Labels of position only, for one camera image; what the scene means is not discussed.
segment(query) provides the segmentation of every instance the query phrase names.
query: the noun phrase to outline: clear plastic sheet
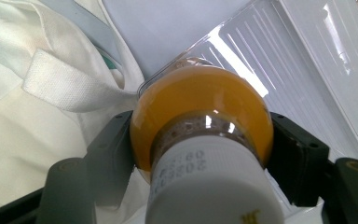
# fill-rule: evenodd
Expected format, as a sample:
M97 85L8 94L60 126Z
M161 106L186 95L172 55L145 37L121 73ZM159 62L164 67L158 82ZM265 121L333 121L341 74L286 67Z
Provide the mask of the clear plastic sheet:
M291 2L287 4L289 7L301 5L292 0L286 2ZM285 115L323 140L331 147L331 161L340 157L358 159L358 134L343 113L329 82L326 84L324 70L315 63L315 55L306 48L307 42L300 38L288 15L278 1L254 1L160 70L141 87L139 94L168 71L184 66L184 59L201 58L246 79L264 98L270 111ZM303 32L313 27L302 22ZM318 56L322 61L328 55ZM303 223L321 223L320 206L318 209L296 208L284 199L272 179L271 183L287 222L298 223L303 217Z
M358 1L282 0L282 7L358 139Z

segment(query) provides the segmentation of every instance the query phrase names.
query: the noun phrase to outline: white fabric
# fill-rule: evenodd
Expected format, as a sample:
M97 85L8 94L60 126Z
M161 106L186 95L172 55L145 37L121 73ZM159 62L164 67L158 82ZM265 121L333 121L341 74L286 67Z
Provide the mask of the white fabric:
M123 63L112 76L67 19L37 1L0 1L0 206L43 187L54 162L84 156L108 120L133 109L144 79L115 37ZM132 177L133 195L147 195L142 181ZM146 196L126 197L113 213L121 221L145 204Z
M110 207L97 207L98 223L144 224L149 190L149 185L141 174L135 170L131 176L123 202L117 211Z

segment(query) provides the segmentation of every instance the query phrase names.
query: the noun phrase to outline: fabric bag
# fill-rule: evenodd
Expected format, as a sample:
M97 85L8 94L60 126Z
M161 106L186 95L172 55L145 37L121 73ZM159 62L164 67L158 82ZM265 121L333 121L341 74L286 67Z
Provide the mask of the fabric bag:
M34 0L0 1L0 206L42 188L53 163L83 157L107 121L135 107L144 78L108 21L121 61L114 70L63 16ZM99 223L145 209L148 186L136 172L129 189L119 211L97 211Z

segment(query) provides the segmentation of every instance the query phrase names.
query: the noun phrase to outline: white strap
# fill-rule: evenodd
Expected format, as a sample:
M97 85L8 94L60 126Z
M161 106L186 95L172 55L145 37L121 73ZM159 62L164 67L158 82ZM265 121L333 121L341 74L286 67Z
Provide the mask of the white strap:
M136 98L142 72L114 24L114 41L122 61L124 90L120 89L96 48L71 22L36 3L3 0L34 10L52 53L36 51L23 89L60 109L76 113L120 105Z
M120 104L134 92L113 88L39 49L23 89L60 109L82 113Z

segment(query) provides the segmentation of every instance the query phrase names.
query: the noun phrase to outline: white surface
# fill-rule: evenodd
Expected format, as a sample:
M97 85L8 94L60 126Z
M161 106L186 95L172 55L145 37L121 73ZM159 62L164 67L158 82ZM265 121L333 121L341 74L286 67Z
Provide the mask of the white surface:
M358 6L282 0L324 83L358 138Z
M103 0L146 78L249 0Z
M280 205L255 155L220 136L171 147L152 173L146 223L283 223Z

